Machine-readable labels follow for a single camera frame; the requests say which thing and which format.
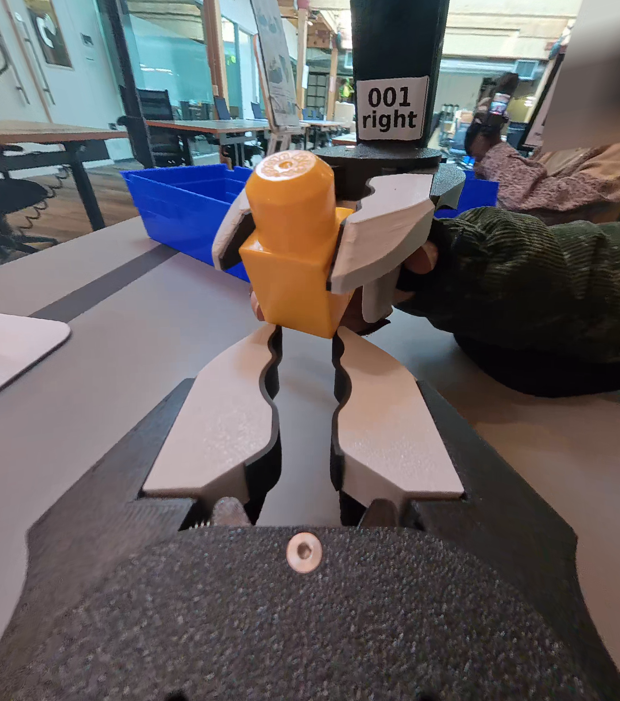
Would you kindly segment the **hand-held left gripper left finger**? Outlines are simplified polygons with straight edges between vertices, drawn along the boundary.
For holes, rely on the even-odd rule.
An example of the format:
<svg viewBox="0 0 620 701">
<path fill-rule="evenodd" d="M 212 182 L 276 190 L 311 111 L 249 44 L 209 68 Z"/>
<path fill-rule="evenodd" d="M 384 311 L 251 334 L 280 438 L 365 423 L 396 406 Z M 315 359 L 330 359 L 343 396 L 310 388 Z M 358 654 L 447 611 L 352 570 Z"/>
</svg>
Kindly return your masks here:
<svg viewBox="0 0 620 701">
<path fill-rule="evenodd" d="M 237 500 L 255 525 L 282 472 L 282 329 L 265 324 L 205 365 L 142 485 L 150 498 L 191 498 L 211 513 Z"/>
</svg>

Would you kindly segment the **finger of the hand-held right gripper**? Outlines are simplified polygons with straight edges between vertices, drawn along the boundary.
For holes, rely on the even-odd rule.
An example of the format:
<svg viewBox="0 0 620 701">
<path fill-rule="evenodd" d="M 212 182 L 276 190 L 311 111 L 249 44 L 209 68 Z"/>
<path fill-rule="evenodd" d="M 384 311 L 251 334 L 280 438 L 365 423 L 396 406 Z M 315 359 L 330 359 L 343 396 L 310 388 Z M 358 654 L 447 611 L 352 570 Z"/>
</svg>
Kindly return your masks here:
<svg viewBox="0 0 620 701">
<path fill-rule="evenodd" d="M 369 179 L 357 210 L 340 225 L 327 289 L 361 291 L 361 314 L 377 323 L 392 312 L 402 263 L 428 240 L 434 175 L 403 173 Z"/>
<path fill-rule="evenodd" d="M 226 272 L 242 262 L 240 248 L 255 231 L 255 222 L 245 189 L 236 196 L 212 243 L 212 263 Z"/>
</svg>

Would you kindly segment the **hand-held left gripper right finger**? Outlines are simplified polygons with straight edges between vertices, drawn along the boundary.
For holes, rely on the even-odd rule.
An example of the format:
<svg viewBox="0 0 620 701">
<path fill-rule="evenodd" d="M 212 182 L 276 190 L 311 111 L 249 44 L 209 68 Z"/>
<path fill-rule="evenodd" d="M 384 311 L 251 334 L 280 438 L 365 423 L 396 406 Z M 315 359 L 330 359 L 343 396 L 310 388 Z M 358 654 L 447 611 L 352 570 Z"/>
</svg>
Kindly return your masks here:
<svg viewBox="0 0 620 701">
<path fill-rule="evenodd" d="M 332 339 L 331 478 L 364 507 L 378 499 L 457 500 L 462 484 L 412 373 L 392 355 L 340 327 Z"/>
</svg>

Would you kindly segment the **blue plastic bin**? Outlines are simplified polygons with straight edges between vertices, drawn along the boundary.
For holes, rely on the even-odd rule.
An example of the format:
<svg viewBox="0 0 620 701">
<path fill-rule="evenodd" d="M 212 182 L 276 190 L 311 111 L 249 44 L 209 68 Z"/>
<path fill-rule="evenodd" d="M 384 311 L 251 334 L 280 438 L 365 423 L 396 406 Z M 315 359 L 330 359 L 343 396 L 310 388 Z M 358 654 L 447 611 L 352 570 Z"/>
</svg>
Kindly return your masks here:
<svg viewBox="0 0 620 701">
<path fill-rule="evenodd" d="M 441 207 L 435 212 L 437 219 L 451 219 L 464 212 L 481 207 L 495 207 L 498 204 L 500 183 L 483 180 L 474 171 L 465 171 L 465 182 L 456 208 Z"/>
<path fill-rule="evenodd" d="M 239 248 L 253 231 L 250 211 L 234 205 L 253 170 L 226 165 L 123 171 L 149 238 L 209 266 L 219 228 Z"/>
</svg>

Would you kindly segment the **yellow mega block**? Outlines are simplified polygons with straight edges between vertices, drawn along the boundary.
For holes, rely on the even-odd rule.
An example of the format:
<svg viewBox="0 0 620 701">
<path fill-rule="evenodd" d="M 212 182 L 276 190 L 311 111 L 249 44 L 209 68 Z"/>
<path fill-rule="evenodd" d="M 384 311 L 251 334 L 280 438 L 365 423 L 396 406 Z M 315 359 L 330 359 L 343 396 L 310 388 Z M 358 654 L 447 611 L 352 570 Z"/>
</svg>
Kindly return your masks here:
<svg viewBox="0 0 620 701">
<path fill-rule="evenodd" d="M 320 338 L 332 338 L 353 292 L 333 294 L 327 278 L 342 222 L 331 167 L 309 151 L 272 154 L 244 188 L 254 231 L 241 259 L 264 319 Z"/>
</svg>

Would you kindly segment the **person's right forearm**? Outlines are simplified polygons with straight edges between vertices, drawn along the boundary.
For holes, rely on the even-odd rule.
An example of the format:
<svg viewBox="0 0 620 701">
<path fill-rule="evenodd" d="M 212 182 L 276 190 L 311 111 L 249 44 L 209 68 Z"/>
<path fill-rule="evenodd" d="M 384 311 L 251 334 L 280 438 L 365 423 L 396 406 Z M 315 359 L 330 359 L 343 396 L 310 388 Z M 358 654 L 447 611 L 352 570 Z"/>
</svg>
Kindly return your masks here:
<svg viewBox="0 0 620 701">
<path fill-rule="evenodd" d="M 620 222 L 547 226 L 495 207 L 437 220 L 428 273 L 396 307 L 453 334 L 480 370 L 538 398 L 620 390 Z"/>
</svg>

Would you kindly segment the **wooden desk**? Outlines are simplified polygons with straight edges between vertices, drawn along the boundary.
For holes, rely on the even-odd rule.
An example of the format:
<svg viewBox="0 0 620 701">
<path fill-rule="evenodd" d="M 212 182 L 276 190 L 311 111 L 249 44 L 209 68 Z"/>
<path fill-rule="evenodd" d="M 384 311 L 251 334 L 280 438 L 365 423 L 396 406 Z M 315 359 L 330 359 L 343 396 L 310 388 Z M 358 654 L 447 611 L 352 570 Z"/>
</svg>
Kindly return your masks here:
<svg viewBox="0 0 620 701">
<path fill-rule="evenodd" d="M 0 173 L 68 167 L 93 231 L 105 228 L 103 214 L 86 171 L 88 143 L 128 139 L 123 129 L 0 120 Z"/>
<path fill-rule="evenodd" d="M 147 119 L 148 127 L 168 130 L 190 141 L 194 135 L 209 135 L 215 138 L 220 147 L 231 149 L 229 156 L 232 167 L 244 164 L 243 146 L 256 135 L 270 129 L 267 120 L 157 120 Z"/>
</svg>

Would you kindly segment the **black office chair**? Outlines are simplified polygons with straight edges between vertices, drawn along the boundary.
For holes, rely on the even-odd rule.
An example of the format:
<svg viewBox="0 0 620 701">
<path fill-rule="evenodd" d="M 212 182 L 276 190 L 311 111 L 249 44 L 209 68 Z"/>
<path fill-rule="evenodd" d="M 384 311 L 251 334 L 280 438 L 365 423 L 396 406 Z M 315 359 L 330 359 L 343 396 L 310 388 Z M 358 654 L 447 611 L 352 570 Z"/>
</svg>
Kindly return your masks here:
<svg viewBox="0 0 620 701">
<path fill-rule="evenodd" d="M 168 91 L 137 89 L 142 116 L 147 122 L 173 121 L 173 110 Z M 149 144 L 158 168 L 180 167 L 186 164 L 180 137 L 163 127 L 148 126 Z"/>
<path fill-rule="evenodd" d="M 32 254 L 41 250 L 41 245 L 59 244 L 55 238 L 30 234 L 30 230 L 70 176 L 69 168 L 61 166 L 55 174 L 56 183 L 44 187 L 32 180 L 13 179 L 9 171 L 0 172 L 0 264 L 14 254 Z"/>
</svg>

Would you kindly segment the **black tripod pole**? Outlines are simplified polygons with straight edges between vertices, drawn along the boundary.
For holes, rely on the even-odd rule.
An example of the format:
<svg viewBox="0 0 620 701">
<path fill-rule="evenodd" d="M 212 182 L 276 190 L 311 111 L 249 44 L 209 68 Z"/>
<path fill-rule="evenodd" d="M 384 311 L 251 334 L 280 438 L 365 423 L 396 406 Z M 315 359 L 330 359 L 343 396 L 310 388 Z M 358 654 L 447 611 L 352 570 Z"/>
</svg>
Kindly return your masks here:
<svg viewBox="0 0 620 701">
<path fill-rule="evenodd" d="M 143 168 L 152 169 L 156 163 L 151 150 L 149 128 L 142 113 L 136 80 L 132 70 L 128 42 L 123 27 L 121 6 L 119 1 L 104 1 L 104 7 L 123 75 L 122 98 L 125 110 L 125 126 L 130 137 L 132 151 L 135 159 Z"/>
</svg>

